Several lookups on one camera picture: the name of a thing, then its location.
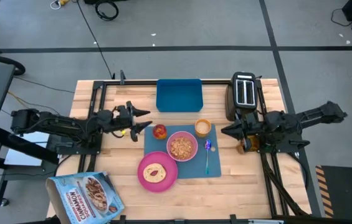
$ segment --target pink bowl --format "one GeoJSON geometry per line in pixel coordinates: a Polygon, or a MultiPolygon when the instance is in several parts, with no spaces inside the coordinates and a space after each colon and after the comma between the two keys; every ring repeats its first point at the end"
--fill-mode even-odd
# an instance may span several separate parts
{"type": "Polygon", "coordinates": [[[197,150],[198,150],[198,142],[196,141],[196,138],[195,138],[192,134],[190,134],[190,133],[188,133],[188,132],[186,132],[186,131],[178,131],[178,132],[176,132],[176,133],[174,133],[174,134],[172,134],[172,135],[170,136],[170,138],[168,139],[168,142],[166,143],[166,148],[167,148],[167,150],[168,150],[168,154],[169,154],[170,157],[172,157],[174,160],[179,161],[179,162],[186,162],[186,161],[192,159],[192,158],[196,155],[196,152],[197,152],[197,150]],[[188,159],[177,159],[177,158],[175,158],[175,157],[172,155],[172,153],[170,152],[171,143],[174,141],[174,139],[180,138],[180,137],[187,138],[187,139],[189,139],[189,140],[193,143],[193,153],[191,154],[191,157],[188,158],[188,159]]]}

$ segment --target wooden tabletop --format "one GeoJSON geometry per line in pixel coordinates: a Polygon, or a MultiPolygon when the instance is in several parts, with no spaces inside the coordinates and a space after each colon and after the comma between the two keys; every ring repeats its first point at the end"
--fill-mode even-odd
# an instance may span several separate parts
{"type": "MultiPolygon", "coordinates": [[[[71,117],[86,118],[92,94],[93,80],[78,81],[71,117]]],[[[284,110],[282,96],[276,79],[262,79],[267,110],[284,110]]],[[[139,183],[136,170],[143,158],[144,132],[138,142],[130,139],[129,133],[122,139],[104,134],[102,152],[97,157],[96,171],[107,171],[125,204],[122,214],[128,220],[168,219],[228,219],[230,214],[237,218],[270,218],[269,202],[259,154],[239,154],[235,147],[238,141],[220,132],[229,125],[225,114],[226,85],[204,85],[204,106],[198,113],[160,113],[156,109],[156,86],[127,85],[109,86],[105,98],[106,110],[125,105],[131,101],[150,114],[136,118],[137,122],[152,120],[153,125],[194,124],[199,118],[208,119],[216,125],[219,146],[221,177],[178,179],[173,187],[163,193],[154,194],[139,183]]],[[[98,107],[100,93],[97,95],[98,107]]],[[[72,156],[58,169],[57,175],[77,172],[80,156],[72,156]]],[[[307,193],[299,164],[286,154],[278,154],[283,184],[301,208],[310,213],[307,193]]],[[[276,190],[275,201],[281,214],[276,190]]],[[[48,217],[55,212],[50,205],[48,217]]]]}

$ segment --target small cup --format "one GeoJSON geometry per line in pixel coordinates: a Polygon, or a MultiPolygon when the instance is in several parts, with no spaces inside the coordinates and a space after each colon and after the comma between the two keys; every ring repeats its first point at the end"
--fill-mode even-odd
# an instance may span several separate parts
{"type": "Polygon", "coordinates": [[[206,119],[199,119],[195,122],[195,133],[196,133],[196,136],[198,136],[200,138],[206,137],[211,132],[211,129],[212,129],[212,124],[206,119]],[[198,125],[199,123],[204,123],[209,127],[206,132],[204,132],[202,130],[198,130],[199,128],[197,128],[197,127],[199,126],[198,125]]]}

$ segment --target yellow and black striped tape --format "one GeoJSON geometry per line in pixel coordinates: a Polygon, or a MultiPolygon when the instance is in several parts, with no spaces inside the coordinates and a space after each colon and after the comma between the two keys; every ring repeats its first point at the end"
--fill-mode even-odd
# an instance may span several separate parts
{"type": "Polygon", "coordinates": [[[326,185],[324,171],[321,168],[321,166],[316,166],[315,172],[317,173],[318,184],[320,185],[320,193],[321,193],[321,198],[323,200],[325,217],[332,218],[333,217],[332,204],[331,204],[330,194],[328,193],[328,187],[326,185]]]}

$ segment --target blue placemat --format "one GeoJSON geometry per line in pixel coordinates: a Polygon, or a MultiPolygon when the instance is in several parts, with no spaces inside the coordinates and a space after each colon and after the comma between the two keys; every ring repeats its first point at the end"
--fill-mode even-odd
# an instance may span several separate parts
{"type": "Polygon", "coordinates": [[[219,157],[219,148],[217,146],[217,137],[216,137],[216,128],[212,124],[211,132],[206,138],[198,138],[195,135],[195,126],[194,125],[180,125],[180,126],[166,126],[168,132],[167,138],[162,140],[157,140],[153,136],[153,127],[149,126],[145,128],[144,134],[144,155],[147,155],[150,152],[161,151],[168,153],[166,150],[166,143],[170,136],[173,133],[178,131],[187,131],[195,136],[198,142],[198,151],[194,158],[187,162],[177,162],[178,167],[178,178],[187,179],[187,178],[205,178],[205,177],[220,177],[220,157],[219,157]],[[205,174],[206,169],[206,149],[205,141],[209,139],[212,142],[212,146],[216,148],[216,151],[212,152],[209,150],[209,174],[205,174]]]}

